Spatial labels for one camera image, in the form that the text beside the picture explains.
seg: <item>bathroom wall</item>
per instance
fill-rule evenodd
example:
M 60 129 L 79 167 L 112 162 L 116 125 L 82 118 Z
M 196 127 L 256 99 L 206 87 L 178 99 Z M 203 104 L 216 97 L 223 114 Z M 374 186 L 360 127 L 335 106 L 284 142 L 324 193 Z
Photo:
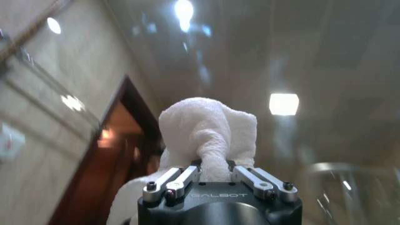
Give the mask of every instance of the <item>bathroom wall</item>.
M 50 4 L 50 0 L 3 1 L 0 28 L 15 37 Z M 36 63 L 99 120 L 127 74 L 158 117 L 159 100 L 135 66 L 103 1 L 76 0 L 54 18 L 62 34 L 52 33 L 44 25 L 24 46 Z M 8 66 L 0 80 L 0 122 L 24 133 L 26 145 L 16 159 L 0 164 L 0 224 L 42 225 L 54 213 L 86 153 L 92 126 L 16 57 Z

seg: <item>door frame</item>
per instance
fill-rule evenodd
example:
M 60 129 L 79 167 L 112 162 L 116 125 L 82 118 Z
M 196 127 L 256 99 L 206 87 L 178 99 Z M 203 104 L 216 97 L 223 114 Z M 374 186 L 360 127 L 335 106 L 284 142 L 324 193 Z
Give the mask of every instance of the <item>door frame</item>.
M 64 191 L 63 197 L 60 199 L 59 205 L 54 211 L 54 214 L 51 216 L 50 225 L 59 225 L 63 221 L 63 213 L 70 207 L 71 199 L 76 191 L 76 187 L 80 181 L 80 178 L 84 173 L 84 169 L 88 165 L 90 159 L 94 155 L 94 152 L 96 150 L 98 146 L 98 140 L 102 136 L 103 128 L 111 118 L 111 114 L 114 112 L 114 109 L 118 105 L 118 103 L 122 102 L 124 107 L 127 108 L 130 114 L 135 118 L 138 124 L 140 125 L 140 128 L 144 132 L 146 139 L 150 140 L 155 145 L 152 144 L 151 147 L 144 149 L 144 151 L 151 151 L 151 153 L 159 151 L 162 149 L 160 147 L 160 140 L 162 140 L 162 133 L 159 128 L 158 120 L 151 113 L 151 110 L 140 96 L 140 93 L 130 79 L 128 75 L 124 75 L 122 82 L 119 84 L 118 90 L 112 95 L 110 105 L 107 107 L 107 111 L 104 113 L 104 116 L 100 120 L 100 126 L 96 132 L 94 133 L 90 144 L 86 149 L 86 155 L 80 161 L 80 165 L 75 171 L 74 177 L 70 181 L 68 187 Z

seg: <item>white towel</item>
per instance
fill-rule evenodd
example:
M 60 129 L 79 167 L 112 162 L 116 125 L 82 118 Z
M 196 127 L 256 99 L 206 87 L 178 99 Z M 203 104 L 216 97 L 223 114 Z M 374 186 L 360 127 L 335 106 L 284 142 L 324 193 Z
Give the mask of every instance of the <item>white towel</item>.
M 186 167 L 202 158 L 200 181 L 230 181 L 227 159 L 254 167 L 258 120 L 252 114 L 230 109 L 208 98 L 188 98 L 166 111 L 160 118 L 166 150 L 159 171 L 130 181 L 119 190 L 110 210 L 108 225 L 128 218 L 138 224 L 138 199 L 148 181 L 156 180 L 171 167 Z

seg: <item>light switch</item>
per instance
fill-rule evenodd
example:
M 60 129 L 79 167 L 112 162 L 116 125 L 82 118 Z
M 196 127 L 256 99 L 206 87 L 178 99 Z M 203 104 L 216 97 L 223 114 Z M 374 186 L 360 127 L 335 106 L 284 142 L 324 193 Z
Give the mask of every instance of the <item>light switch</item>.
M 12 161 L 26 144 L 26 135 L 8 124 L 0 124 L 0 161 Z

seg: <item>ceiling light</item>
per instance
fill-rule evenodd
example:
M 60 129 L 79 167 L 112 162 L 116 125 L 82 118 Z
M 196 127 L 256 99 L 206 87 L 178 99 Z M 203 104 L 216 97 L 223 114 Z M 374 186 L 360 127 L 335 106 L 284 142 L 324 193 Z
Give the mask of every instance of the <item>ceiling light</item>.
M 178 0 L 175 3 L 175 14 L 180 20 L 180 29 L 184 32 L 188 32 L 191 28 L 191 19 L 194 17 L 194 5 L 188 0 Z
M 270 96 L 270 110 L 272 115 L 294 116 L 299 107 L 296 94 L 272 93 Z
M 84 110 L 86 106 L 75 96 L 71 96 L 71 95 L 63 96 L 62 95 L 62 101 L 71 110 L 76 110 L 79 112 L 82 110 Z
M 346 180 L 343 181 L 343 184 L 344 184 L 346 188 L 351 191 L 351 185 Z
M 48 18 L 48 26 L 52 32 L 55 32 L 56 34 L 62 33 L 62 27 L 59 22 L 54 19 L 54 18 Z

